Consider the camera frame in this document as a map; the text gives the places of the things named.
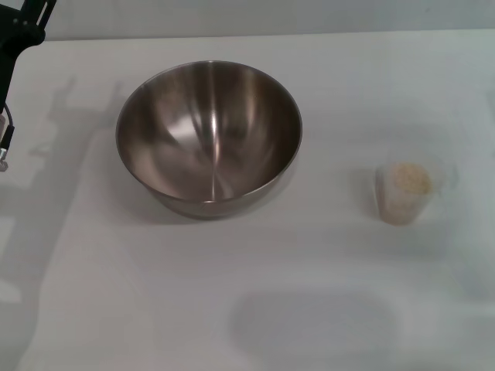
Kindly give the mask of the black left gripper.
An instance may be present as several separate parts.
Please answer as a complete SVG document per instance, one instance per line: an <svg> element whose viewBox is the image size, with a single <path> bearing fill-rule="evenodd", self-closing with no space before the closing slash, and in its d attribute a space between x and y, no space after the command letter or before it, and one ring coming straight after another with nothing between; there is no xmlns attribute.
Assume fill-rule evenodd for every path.
<svg viewBox="0 0 495 371"><path fill-rule="evenodd" d="M25 0L20 10L1 5L1 112L17 58L44 41L55 5L56 0Z"/></svg>

